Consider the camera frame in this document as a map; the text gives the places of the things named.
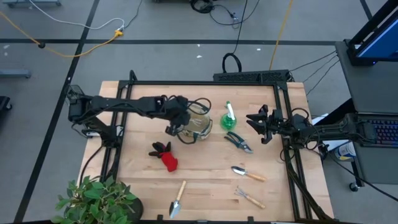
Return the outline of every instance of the pruning shears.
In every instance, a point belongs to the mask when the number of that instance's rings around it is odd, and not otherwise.
[[[242,149],[247,153],[253,153],[253,150],[250,149],[250,147],[243,138],[233,133],[232,131],[228,131],[226,135],[227,136],[224,136],[224,138],[232,142],[237,148]]]

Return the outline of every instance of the white bottle cap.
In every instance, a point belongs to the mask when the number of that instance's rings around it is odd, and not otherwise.
[[[228,117],[231,118],[233,121],[235,120],[235,114],[232,110],[231,103],[229,101],[226,102],[226,107],[228,109]]]

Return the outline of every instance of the plant pot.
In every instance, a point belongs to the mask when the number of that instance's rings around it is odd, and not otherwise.
[[[134,203],[129,206],[135,211],[135,213],[133,213],[132,211],[127,212],[127,220],[133,223],[138,223],[142,217],[142,214],[144,213],[144,205],[142,204],[141,200],[139,200],[139,198],[134,199],[133,202]]]

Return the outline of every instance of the computer monitor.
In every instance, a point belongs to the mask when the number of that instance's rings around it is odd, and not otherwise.
[[[398,62],[397,7],[398,0],[388,0],[351,40],[345,40],[352,65]]]

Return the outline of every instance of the yellow cable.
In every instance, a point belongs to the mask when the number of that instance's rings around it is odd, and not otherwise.
[[[15,25],[15,23],[13,23],[13,22],[10,20],[10,18],[8,18],[8,17],[7,17],[3,12],[1,12],[1,11],[0,11],[0,16],[3,16],[13,27],[15,27],[17,30],[19,30],[19,32],[21,32],[22,34],[24,34],[24,35],[25,35],[27,38],[29,38],[31,41],[33,41],[34,43],[40,45],[40,42],[39,42],[39,41],[35,40],[33,37],[31,37],[29,34],[27,34],[25,31],[23,31],[23,30],[22,30],[21,28],[19,28],[17,25]],[[106,42],[104,42],[104,43],[102,43],[102,44],[96,45],[96,46],[94,46],[92,49],[89,49],[88,51],[86,51],[86,52],[84,52],[84,53],[81,53],[81,54],[78,54],[78,55],[64,55],[63,53],[57,52],[56,50],[51,49],[50,47],[45,47],[44,50],[48,50],[49,52],[53,52],[53,53],[55,53],[55,54],[57,54],[57,55],[59,55],[59,56],[61,56],[61,57],[72,57],[72,58],[73,58],[73,57],[80,57],[80,56],[83,56],[83,55],[86,55],[86,54],[92,52],[94,49],[96,49],[96,48],[98,48],[98,47],[104,46],[104,45],[106,45],[106,44],[112,42],[114,39],[116,39],[117,37],[120,37],[120,36],[122,36],[122,35],[123,35],[123,33],[122,33],[120,30],[116,30],[114,36],[113,36],[110,40],[108,40],[108,41],[106,41]]]
[[[290,2],[289,2],[289,7],[288,7],[287,10],[286,10],[286,14],[285,14],[285,17],[284,17],[284,21],[283,21],[283,23],[282,23],[282,27],[280,28],[280,31],[279,31],[278,39],[276,40],[276,44],[275,44],[275,48],[274,48],[274,53],[272,54],[271,63],[269,64],[269,70],[271,70],[271,68],[272,68],[272,63],[274,62],[274,57],[275,57],[276,49],[278,48],[279,40],[280,40],[280,38],[282,37],[282,33],[283,33],[283,31],[284,31],[285,24],[286,24],[286,20],[287,20],[287,18],[288,18],[288,16],[289,16],[289,13],[290,13],[291,8],[292,8],[292,4],[293,4],[293,0],[290,0]]]

